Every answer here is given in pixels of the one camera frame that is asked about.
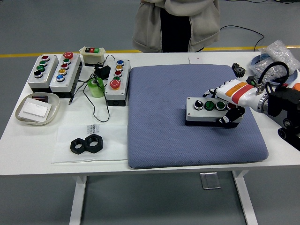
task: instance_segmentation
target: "green plastic cylinder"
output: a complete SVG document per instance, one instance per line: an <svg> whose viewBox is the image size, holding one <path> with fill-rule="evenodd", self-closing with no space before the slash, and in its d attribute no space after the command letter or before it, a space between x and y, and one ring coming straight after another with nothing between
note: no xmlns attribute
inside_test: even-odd
<svg viewBox="0 0 300 225"><path fill-rule="evenodd" d="M88 87L89 87L90 92L91 92L91 94L94 98L103 97L104 92L105 92L104 85L103 85L103 80L101 78L97 77L97 81L98 81L100 87L97 86L97 82L96 82L95 79L91 79L88 82Z"/></svg>

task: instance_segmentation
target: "black cable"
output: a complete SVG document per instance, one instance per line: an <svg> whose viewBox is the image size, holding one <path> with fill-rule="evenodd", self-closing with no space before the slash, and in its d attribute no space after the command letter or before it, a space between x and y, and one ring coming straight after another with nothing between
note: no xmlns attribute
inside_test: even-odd
<svg viewBox="0 0 300 225"><path fill-rule="evenodd" d="M282 4L291 4L291 3L295 3L295 2L297 2L297 1L292 1L292 2L275 1L275 2L282 3Z"/></svg>
<svg viewBox="0 0 300 225"><path fill-rule="evenodd" d="M107 55L106 58L105 58L105 60L103 61L103 63L98 62L97 64L103 66L104 63L106 62L108 56L112 56L113 59L116 60L116 58L113 55Z"/></svg>
<svg viewBox="0 0 300 225"><path fill-rule="evenodd" d="M266 88L266 92L267 92L268 95L269 95L271 92L274 92L274 90L273 90L272 85L271 85L270 82L266 82L265 88Z"/></svg>
<svg viewBox="0 0 300 225"><path fill-rule="evenodd" d="M107 122L107 121L109 120L109 118L110 118L110 113L109 113L109 109L108 109L108 105L107 105L107 99L106 99L106 96L105 96L104 91L103 91L102 88L100 87L100 85L99 85L99 83L98 83L97 80L96 80L96 82L97 82L97 86L101 89L101 91L102 91L103 94L104 94L104 98L105 98L105 102L106 102L106 108L107 108L107 112L108 112L108 118L107 118L107 120L102 121L102 120L99 120L99 119L97 118L97 116L95 116L95 110L96 110L95 105L92 103L92 101L89 99L89 97L88 97L88 96L85 94L85 92L84 92L86 86L88 86L87 84L85 85L85 87L84 87L84 89L83 89L83 94L86 96L86 98L88 99L88 101L93 105L93 107L94 107L94 109L93 109L93 116L96 118L96 120L98 120L99 122L105 123L105 122Z"/></svg>
<svg viewBox="0 0 300 225"><path fill-rule="evenodd" d="M251 29L248 29L248 28L245 28L245 27L240 27L240 26L235 26L235 25L227 25L227 26L224 26L224 27L222 27L220 30L222 30L223 28L225 28L225 27L238 27L238 28L242 28L242 29L245 29L245 30L249 30L249 31L252 31L252 32L254 32L254 33L256 33L256 34L259 34L259 35L261 35L262 36L262 38L261 39L259 39L259 41L258 42L260 42L261 40L263 40L264 39L264 35L263 34L261 34L261 33L259 33L259 32L257 32L257 31L255 31L255 30L251 30Z"/></svg>
<svg viewBox="0 0 300 225"><path fill-rule="evenodd" d="M262 83L263 77L266 75L268 70L271 69L274 66L283 66L286 69L286 75L280 77L280 84L275 88L275 90L277 90L278 88L280 88L286 82L286 80L289 78L289 75L290 75L289 67L284 62L273 62L270 65L268 65L265 68L265 70L262 72L261 76L259 77L258 83Z"/></svg>
<svg viewBox="0 0 300 225"><path fill-rule="evenodd" d="M248 2L252 2L252 3L261 3L261 2L265 2L265 1L269 1L269 0L265 0L265 1L249 1L249 0L225 0L225 1L248 1Z"/></svg>
<svg viewBox="0 0 300 225"><path fill-rule="evenodd" d="M106 109L107 109L107 112L108 112L108 118L107 118L107 120L105 120L105 121L99 120L99 119L95 116L95 110L96 110L95 105L92 103L92 101L89 99L89 97L88 97L88 96L85 94L85 92L84 92L86 86L88 86L87 83L88 83L90 80L92 80L92 79L95 79L97 86L101 89L101 91L103 92L104 98L105 98ZM83 94L86 96L86 98L88 99L88 101L89 101L89 102L93 105L93 107L94 107L94 110L93 110L93 116L94 116L99 122L103 122L103 123L107 122L107 121L109 120L109 118L110 118L110 112L109 112L109 109L108 109L108 104L107 104L107 99L106 99L105 93L104 93L104 91L102 90L102 88L100 87L99 82L97 81L97 76L96 76L95 74L91 74L88 80L86 80L86 81L78 80L78 82L83 82L83 84L77 89L77 91L78 91L84 84L86 84L85 87L83 88ZM72 98L70 99L69 105L72 103L72 100L73 100L75 94L77 93L77 91L74 93L74 95L73 95Z"/></svg>

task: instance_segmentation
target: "black hex nut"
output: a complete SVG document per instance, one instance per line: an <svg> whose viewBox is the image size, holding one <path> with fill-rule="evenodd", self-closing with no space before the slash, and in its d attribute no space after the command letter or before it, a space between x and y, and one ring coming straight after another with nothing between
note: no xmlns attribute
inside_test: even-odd
<svg viewBox="0 0 300 225"><path fill-rule="evenodd" d="M81 138L77 138L71 142L70 149L73 153L79 155L85 151L84 148L84 140Z"/></svg>
<svg viewBox="0 0 300 225"><path fill-rule="evenodd" d="M96 145L90 146L91 143L97 142ZM102 137L96 134L92 134L85 138L84 148L86 151L91 153L97 153L103 149L103 140Z"/></svg>

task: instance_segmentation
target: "white tray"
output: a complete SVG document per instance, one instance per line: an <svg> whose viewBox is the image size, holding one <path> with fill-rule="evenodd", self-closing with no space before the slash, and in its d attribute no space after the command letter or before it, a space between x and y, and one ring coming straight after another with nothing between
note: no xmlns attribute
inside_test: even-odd
<svg viewBox="0 0 300 225"><path fill-rule="evenodd" d="M47 119L43 122L33 122L31 120L19 117L19 113L20 113L26 99L31 98L32 96L48 96L48 103L52 105L51 109L49 111L49 114L47 116ZM57 113L57 110L58 110L59 106L60 106L60 98L57 95L52 94L52 93L36 92L36 93L32 93L32 94L26 96L22 100L22 102L19 104L17 110L15 111L15 117L20 122L26 123L26 124L29 124L29 125L45 125L45 124L47 124L47 123L49 123L53 120L54 116Z"/></svg>

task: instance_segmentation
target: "gray floor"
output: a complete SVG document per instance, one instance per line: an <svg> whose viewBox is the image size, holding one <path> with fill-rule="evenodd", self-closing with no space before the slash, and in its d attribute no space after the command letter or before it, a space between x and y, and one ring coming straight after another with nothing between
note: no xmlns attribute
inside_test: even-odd
<svg viewBox="0 0 300 225"><path fill-rule="evenodd" d="M83 46L133 49L131 36L138 5L139 0L0 1L0 55L78 51ZM259 46L278 39L286 45L300 45L300 3L220 0L220 9L221 26L243 26L265 35ZM221 31L220 41L209 47L254 46L260 38L248 30L226 28ZM300 60L300 50L291 51ZM36 57L0 58L1 135L35 60ZM300 169L291 168L250 171L246 175L260 225L299 224L299 175ZM216 195L203 191L195 174L90 178L82 223L245 224L229 173L220 176L224 185L221 191L213 191ZM74 184L70 177L0 177L0 224L68 224ZM135 185L146 189L148 196L140 190L135 195ZM136 196L145 201L138 201ZM199 198L204 198L209 207L198 202ZM129 200L140 208L131 205L130 211ZM157 208L146 210L157 201ZM227 209L228 202L233 205L232 211ZM97 211L102 203L108 205ZM219 213L212 216L210 212L216 210Z"/></svg>

